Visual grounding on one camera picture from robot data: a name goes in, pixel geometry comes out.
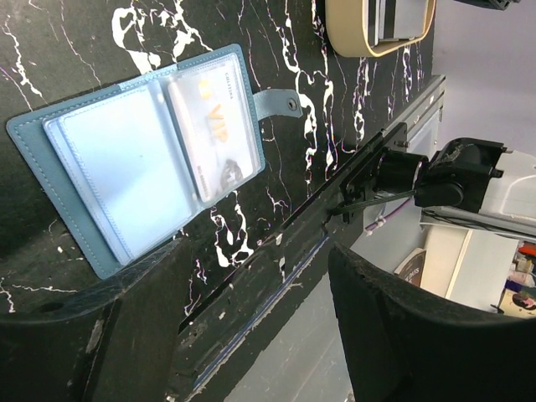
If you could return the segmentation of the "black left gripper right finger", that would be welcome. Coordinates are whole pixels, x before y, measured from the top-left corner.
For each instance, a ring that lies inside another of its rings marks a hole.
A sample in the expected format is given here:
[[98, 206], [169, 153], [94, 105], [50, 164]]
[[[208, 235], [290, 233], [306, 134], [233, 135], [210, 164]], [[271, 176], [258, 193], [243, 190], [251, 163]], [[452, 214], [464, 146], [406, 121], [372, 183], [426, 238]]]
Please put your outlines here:
[[340, 244], [328, 274], [356, 400], [534, 400], [533, 319], [448, 301]]

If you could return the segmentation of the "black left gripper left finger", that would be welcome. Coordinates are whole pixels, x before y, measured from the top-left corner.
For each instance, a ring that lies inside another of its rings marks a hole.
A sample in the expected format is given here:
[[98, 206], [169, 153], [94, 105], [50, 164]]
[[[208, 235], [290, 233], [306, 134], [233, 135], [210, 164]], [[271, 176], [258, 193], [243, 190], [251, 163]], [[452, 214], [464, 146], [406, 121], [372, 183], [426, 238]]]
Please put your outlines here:
[[31, 313], [1, 316], [3, 401], [163, 401], [191, 245], [174, 240]]

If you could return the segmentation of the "blue leather card holder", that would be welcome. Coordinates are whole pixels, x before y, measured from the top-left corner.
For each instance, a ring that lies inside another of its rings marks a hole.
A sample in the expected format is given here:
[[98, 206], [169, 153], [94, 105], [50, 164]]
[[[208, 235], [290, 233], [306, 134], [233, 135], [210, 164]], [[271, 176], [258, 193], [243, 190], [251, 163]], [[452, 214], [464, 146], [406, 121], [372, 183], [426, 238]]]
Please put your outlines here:
[[164, 242], [210, 204], [201, 201], [168, 94], [184, 71], [229, 66], [249, 105], [260, 173], [260, 122], [302, 115], [291, 89], [254, 92], [242, 48], [231, 44], [88, 95], [12, 118], [7, 124], [23, 159], [101, 279]]

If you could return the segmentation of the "white printed credit card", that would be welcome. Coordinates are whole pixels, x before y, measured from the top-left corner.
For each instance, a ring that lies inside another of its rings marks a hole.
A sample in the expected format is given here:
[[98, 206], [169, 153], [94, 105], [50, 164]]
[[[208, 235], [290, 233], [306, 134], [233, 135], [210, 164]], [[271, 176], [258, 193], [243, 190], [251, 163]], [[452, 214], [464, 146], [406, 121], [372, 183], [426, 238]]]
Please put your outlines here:
[[258, 173], [255, 129], [234, 68], [184, 71], [167, 89], [203, 203]]

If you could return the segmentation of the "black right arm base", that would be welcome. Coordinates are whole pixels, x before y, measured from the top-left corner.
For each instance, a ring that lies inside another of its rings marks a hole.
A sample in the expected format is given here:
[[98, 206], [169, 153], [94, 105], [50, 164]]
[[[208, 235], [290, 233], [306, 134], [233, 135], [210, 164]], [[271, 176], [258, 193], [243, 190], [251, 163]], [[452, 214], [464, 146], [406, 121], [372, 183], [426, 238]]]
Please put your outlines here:
[[346, 220], [375, 204], [409, 198], [416, 192], [418, 177], [429, 158], [407, 151], [408, 125], [381, 130], [358, 153], [356, 165], [341, 182], [342, 201], [328, 210], [330, 217]]

